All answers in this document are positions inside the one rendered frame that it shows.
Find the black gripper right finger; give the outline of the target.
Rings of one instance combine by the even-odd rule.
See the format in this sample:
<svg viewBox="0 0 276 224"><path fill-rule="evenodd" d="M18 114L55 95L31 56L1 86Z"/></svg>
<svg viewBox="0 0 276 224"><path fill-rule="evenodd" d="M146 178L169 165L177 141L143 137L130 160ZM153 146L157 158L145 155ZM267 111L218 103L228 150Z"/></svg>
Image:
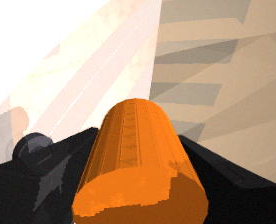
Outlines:
<svg viewBox="0 0 276 224"><path fill-rule="evenodd" d="M205 188L203 224L276 224L276 183L177 135Z"/></svg>

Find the orange knob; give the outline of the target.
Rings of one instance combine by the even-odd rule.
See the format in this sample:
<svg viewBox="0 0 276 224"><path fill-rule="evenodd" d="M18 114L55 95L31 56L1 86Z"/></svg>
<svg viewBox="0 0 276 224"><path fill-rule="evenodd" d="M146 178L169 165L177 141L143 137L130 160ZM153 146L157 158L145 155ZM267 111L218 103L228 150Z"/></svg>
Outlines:
<svg viewBox="0 0 276 224"><path fill-rule="evenodd" d="M203 224L205 188L159 105L119 101L99 128L74 194L75 224Z"/></svg>

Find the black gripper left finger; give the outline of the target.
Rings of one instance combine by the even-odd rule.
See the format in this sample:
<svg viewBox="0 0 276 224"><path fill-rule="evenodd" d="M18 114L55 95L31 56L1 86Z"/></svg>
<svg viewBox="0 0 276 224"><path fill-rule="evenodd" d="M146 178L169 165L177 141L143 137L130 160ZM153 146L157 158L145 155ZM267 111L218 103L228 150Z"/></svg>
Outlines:
<svg viewBox="0 0 276 224"><path fill-rule="evenodd" d="M74 224L74 194L99 128L0 164L0 224Z"/></svg>

